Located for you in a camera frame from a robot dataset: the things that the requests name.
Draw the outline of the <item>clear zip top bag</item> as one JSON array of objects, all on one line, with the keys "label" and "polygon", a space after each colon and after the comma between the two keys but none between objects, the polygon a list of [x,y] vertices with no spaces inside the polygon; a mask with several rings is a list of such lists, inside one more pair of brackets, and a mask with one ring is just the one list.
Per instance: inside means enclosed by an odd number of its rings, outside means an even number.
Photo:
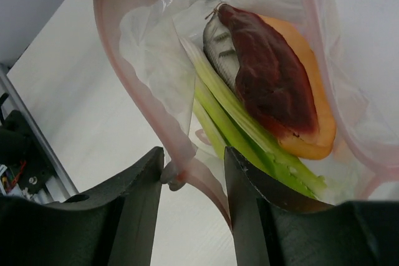
[{"label": "clear zip top bag", "polygon": [[225,149],[311,199],[398,181],[390,127],[342,48],[335,0],[94,0],[105,53],[190,184],[230,221]]}]

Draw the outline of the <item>dark red fake meat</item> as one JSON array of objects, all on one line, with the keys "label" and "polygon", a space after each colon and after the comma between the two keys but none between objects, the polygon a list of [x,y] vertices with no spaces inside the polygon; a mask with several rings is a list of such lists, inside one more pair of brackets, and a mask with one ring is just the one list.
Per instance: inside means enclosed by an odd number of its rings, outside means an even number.
[{"label": "dark red fake meat", "polygon": [[258,15],[227,4],[218,8],[218,18],[230,31],[240,64],[236,93],[246,111],[259,123],[261,107],[271,104],[273,88],[283,81],[282,72],[277,70],[277,55],[271,47],[271,42],[277,40],[272,34],[274,29]]}]

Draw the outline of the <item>orange fake papaya slice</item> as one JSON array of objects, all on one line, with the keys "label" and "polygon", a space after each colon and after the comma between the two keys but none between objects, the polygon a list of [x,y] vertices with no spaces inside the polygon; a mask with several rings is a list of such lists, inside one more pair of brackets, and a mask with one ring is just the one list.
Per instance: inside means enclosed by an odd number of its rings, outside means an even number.
[{"label": "orange fake papaya slice", "polygon": [[277,70],[283,74],[274,87],[271,104],[261,107],[259,123],[289,153],[320,160],[332,151],[336,124],[322,86],[319,67],[309,43],[290,23],[262,17],[273,28]]}]

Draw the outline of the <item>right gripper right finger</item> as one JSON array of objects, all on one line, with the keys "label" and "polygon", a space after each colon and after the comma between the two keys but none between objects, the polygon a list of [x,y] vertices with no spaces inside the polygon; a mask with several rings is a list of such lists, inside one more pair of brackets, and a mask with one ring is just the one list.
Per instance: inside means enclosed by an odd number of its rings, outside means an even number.
[{"label": "right gripper right finger", "polygon": [[306,197],[228,147],[224,169],[238,265],[397,265],[398,203]]}]

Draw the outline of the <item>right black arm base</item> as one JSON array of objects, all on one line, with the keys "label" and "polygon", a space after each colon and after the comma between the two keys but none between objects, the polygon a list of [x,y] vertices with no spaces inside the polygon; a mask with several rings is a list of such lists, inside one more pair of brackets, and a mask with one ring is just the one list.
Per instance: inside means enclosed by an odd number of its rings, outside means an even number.
[{"label": "right black arm base", "polygon": [[30,199],[46,187],[54,168],[19,110],[1,114],[1,194]]}]

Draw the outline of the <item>green fake celery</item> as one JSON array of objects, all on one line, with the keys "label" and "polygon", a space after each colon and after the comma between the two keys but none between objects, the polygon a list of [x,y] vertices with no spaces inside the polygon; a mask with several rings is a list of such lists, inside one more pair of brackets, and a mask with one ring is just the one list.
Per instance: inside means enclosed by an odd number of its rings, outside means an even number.
[{"label": "green fake celery", "polygon": [[196,71],[193,111],[218,157],[223,158],[224,147],[232,146],[272,178],[312,199],[322,199],[327,191],[324,178],[283,150],[248,115],[198,46],[184,37],[180,42]]}]

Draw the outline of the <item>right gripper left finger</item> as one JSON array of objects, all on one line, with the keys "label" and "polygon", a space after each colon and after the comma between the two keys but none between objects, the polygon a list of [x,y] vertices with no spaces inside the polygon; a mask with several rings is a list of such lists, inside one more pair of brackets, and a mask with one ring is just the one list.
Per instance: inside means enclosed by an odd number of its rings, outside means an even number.
[{"label": "right gripper left finger", "polygon": [[1,198],[2,265],[149,265],[164,151],[65,202]]}]

